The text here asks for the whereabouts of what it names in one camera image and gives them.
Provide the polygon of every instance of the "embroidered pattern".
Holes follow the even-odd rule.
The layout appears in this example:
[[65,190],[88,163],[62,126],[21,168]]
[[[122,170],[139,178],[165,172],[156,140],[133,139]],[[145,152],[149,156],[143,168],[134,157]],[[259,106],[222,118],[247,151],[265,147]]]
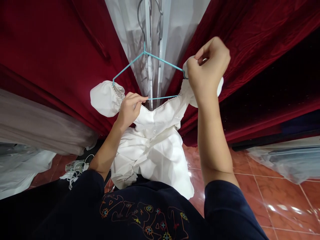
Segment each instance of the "embroidered pattern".
[[180,213],[180,216],[181,216],[184,220],[188,221],[187,216],[186,216],[183,212]]
[[166,223],[165,223],[164,221],[162,221],[162,222],[160,223],[160,228],[161,228],[162,231],[164,231],[164,230],[167,229],[167,225],[166,225]]
[[147,226],[144,231],[148,234],[148,235],[151,235],[153,233],[153,230],[150,226]]
[[148,205],[145,207],[146,211],[147,212],[151,212],[152,211],[152,206],[151,205]]
[[101,217],[105,218],[106,216],[108,216],[108,213],[109,213],[109,211],[108,211],[107,208],[103,209],[102,212],[101,212]]
[[127,225],[140,228],[149,240],[189,239],[185,229],[188,218],[176,207],[154,208],[143,202],[125,201],[120,195],[105,194],[99,211],[103,219],[127,222]]
[[134,218],[133,220],[134,220],[136,223],[139,223],[139,224],[141,223],[141,222],[139,221],[139,218]]
[[172,237],[170,236],[170,234],[168,232],[166,232],[164,235],[163,235],[163,240],[172,240]]

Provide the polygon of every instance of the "dark blue sleeve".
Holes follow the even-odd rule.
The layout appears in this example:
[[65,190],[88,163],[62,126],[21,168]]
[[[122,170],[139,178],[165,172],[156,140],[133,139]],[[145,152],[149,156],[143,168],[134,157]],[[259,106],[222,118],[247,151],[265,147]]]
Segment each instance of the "dark blue sleeve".
[[34,238],[71,239],[75,234],[73,230],[84,224],[81,219],[84,216],[91,219],[93,208],[103,194],[103,177],[93,170],[83,172],[72,190],[34,232]]
[[205,188],[204,217],[219,235],[231,239],[268,239],[242,191],[222,180]]

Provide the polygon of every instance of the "tiled floor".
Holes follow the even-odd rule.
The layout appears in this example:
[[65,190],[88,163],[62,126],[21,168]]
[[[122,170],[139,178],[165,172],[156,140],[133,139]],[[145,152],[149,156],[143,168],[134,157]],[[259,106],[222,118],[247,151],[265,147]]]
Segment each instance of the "tiled floor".
[[51,168],[45,172],[38,173],[33,179],[29,188],[38,187],[40,185],[58,180],[59,177],[66,173],[65,166],[76,158],[77,156],[75,155],[61,156],[57,154],[52,160]]
[[[198,148],[183,145],[191,182],[195,189],[190,202],[204,215],[204,185]],[[280,174],[247,157],[244,151],[231,150],[234,172],[241,190],[259,224],[270,240],[320,240],[320,181],[295,185]],[[76,156],[56,155],[52,167],[39,173],[30,188],[57,180],[65,165]],[[105,192],[112,189],[109,181]]]

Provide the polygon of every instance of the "blue hanger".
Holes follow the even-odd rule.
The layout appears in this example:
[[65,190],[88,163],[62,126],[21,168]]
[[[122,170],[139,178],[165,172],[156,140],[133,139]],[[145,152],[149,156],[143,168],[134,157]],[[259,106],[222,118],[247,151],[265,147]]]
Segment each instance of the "blue hanger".
[[[184,78],[184,79],[188,79],[188,78],[186,77],[186,73],[185,73],[185,71],[184,71],[183,69],[181,69],[181,68],[179,68],[179,67],[177,67],[177,66],[175,66],[175,65],[173,65],[173,64],[171,64],[171,63],[169,63],[169,62],[167,62],[167,61],[165,61],[165,60],[163,60],[163,59],[161,59],[161,58],[159,58],[159,57],[157,57],[157,56],[155,56],[155,55],[153,55],[153,54],[151,54],[151,53],[148,53],[148,52],[146,51],[146,36],[145,36],[145,33],[144,33],[144,31],[143,31],[142,25],[141,25],[140,20],[139,20],[139,8],[140,8],[141,2],[142,2],[142,0],[140,0],[139,5],[138,5],[138,22],[139,22],[140,28],[141,28],[142,33],[143,33],[143,38],[144,38],[143,51],[142,51],[142,53],[140,53],[131,63],[129,63],[124,69],[122,69],[121,72],[119,72],[119,73],[112,79],[112,85],[114,86],[114,80],[115,80],[117,77],[119,77],[119,75],[120,75],[121,73],[123,73],[128,67],[130,67],[130,66],[131,66],[136,60],[138,60],[138,58],[141,57],[142,55],[149,55],[149,56],[151,56],[151,57],[154,57],[154,58],[158,59],[158,60],[161,61],[161,62],[164,62],[164,63],[170,65],[171,67],[174,67],[175,69],[178,69],[179,71],[183,72],[183,78]],[[149,98],[148,100],[171,98],[171,97],[177,97],[177,96],[179,96],[179,95],[174,95],[174,96],[169,96],[169,97],[160,97],[160,98]]]

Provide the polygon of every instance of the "pearl trim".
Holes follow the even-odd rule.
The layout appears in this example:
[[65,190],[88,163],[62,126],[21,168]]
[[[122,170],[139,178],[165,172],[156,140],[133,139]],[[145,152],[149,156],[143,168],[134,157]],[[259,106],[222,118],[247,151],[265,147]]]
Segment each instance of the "pearl trim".
[[112,88],[114,94],[116,95],[116,97],[117,97],[118,99],[120,99],[120,101],[123,101],[125,95],[120,91],[119,88],[117,88],[116,85],[112,85],[112,83],[110,83],[110,84],[111,84],[111,88]]
[[[119,88],[117,88],[116,85],[112,85],[112,90],[113,90],[114,94],[116,95],[116,97],[117,97],[118,99],[120,99],[121,101],[123,101],[125,95],[119,90]],[[153,112],[153,111],[161,108],[161,107],[162,107],[163,105],[165,105],[166,103],[168,103],[168,102],[170,102],[171,100],[176,99],[176,98],[178,98],[178,97],[181,97],[181,95],[179,94],[177,97],[170,98],[170,99],[167,100],[165,103],[161,104],[159,107],[157,107],[156,109],[154,109],[154,110],[152,110],[152,111],[150,111],[149,109],[147,109],[147,108],[146,108],[145,106],[143,106],[143,105],[141,105],[141,106],[144,107],[148,112]]]

